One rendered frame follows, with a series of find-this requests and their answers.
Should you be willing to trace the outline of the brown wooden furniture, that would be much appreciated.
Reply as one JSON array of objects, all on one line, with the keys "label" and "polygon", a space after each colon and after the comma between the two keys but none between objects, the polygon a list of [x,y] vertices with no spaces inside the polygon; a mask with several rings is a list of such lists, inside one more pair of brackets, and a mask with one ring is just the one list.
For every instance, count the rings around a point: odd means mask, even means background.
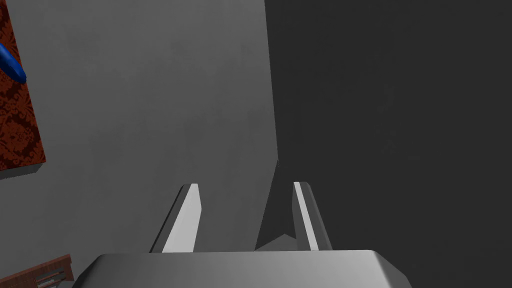
[{"label": "brown wooden furniture", "polygon": [[0,279],[0,288],[64,288],[75,281],[70,254]]}]

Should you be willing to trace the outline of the blue rounded object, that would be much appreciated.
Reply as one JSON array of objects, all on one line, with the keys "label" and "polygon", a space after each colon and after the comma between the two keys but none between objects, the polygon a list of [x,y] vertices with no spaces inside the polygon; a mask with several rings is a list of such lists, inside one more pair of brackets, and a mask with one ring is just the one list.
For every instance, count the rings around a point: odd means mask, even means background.
[{"label": "blue rounded object", "polygon": [[0,69],[5,75],[17,83],[25,84],[27,81],[27,76],[22,66],[1,42]]}]

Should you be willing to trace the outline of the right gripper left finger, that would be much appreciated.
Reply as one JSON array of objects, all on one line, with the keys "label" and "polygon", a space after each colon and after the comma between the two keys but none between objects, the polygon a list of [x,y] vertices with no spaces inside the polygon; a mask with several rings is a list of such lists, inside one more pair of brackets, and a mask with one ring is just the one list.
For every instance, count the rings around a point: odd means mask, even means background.
[{"label": "right gripper left finger", "polygon": [[192,253],[201,213],[199,185],[184,184],[180,187],[149,252]]}]

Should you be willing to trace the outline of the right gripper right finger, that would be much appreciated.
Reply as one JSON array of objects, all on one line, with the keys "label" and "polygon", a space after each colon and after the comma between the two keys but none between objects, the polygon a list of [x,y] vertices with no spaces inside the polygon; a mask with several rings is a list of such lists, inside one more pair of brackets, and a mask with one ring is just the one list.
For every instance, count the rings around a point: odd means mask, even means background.
[{"label": "right gripper right finger", "polygon": [[312,188],[305,181],[293,183],[292,214],[297,250],[333,249]]}]

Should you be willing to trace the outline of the red patterned table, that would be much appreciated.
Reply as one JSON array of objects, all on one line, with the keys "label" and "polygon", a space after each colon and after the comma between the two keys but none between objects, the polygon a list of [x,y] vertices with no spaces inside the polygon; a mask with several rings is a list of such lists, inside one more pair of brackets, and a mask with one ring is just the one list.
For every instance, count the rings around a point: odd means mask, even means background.
[{"label": "red patterned table", "polygon": [[[0,43],[22,66],[6,0],[0,0]],[[0,69],[0,180],[36,173],[45,162],[28,85]]]}]

